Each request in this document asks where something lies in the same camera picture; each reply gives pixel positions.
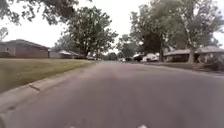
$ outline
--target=asphalt road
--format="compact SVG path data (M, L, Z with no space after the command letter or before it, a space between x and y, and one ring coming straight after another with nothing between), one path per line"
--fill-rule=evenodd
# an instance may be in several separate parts
M224 77L101 63L3 119L7 128L223 128Z

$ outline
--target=house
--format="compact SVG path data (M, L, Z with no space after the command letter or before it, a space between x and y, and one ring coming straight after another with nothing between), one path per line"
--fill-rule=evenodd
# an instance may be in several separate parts
M189 57L189 49L180 49L167 52L164 54L166 61L175 61L175 62L186 62ZM222 55L224 54L224 49L217 46L205 46L198 48L195 51L195 61L198 61L199 56L213 56L213 55Z
M8 52L15 58L48 58L48 49L21 39L0 43L0 52Z

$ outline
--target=brick house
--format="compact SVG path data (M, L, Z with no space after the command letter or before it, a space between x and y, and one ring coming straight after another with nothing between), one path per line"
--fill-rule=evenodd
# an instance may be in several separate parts
M21 39L0 42L0 52L8 52L15 58L48 58L48 49Z

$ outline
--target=curb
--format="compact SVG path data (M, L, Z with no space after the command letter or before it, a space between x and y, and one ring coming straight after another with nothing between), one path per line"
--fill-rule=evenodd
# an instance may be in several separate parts
M17 105L26 102L47 89L60 85L60 83L71 77L76 78L84 70L85 68L74 69L2 93L0 95L0 113L15 109Z

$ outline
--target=roof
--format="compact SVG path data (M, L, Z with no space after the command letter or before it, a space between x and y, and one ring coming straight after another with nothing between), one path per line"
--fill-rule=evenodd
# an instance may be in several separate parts
M58 53L65 54L65 55L72 55L72 56L82 56L78 53L75 53L75 52L72 52L72 51L66 51L66 50L61 50Z
M224 53L224 49L217 46L206 46L199 48L196 53Z
M189 49L182 49L182 50L175 50L172 52L168 52L165 54L165 56L183 55L183 54L189 54L189 53L190 53ZM205 47L201 47L197 49L195 53L224 53L224 49L219 48L217 46L205 46Z
M189 54L189 53L190 53L190 50L189 49L180 49L180 50L175 50L175 51L172 51L172 52L165 53L164 55L165 56L170 56L170 55L183 55L183 54Z
M30 45L30 46L34 46L34 47L49 49L46 46L43 46L43 45L40 45L40 44L36 44L36 43L30 42L30 41L22 40L22 39L6 41L6 42L3 42L3 43L4 44L7 44L7 43L17 43L17 44L24 44L24 45Z
M72 53L67 52L67 51L65 51L65 50L61 50L61 51L59 51L58 53L60 53L60 54L65 54L65 55L72 55Z

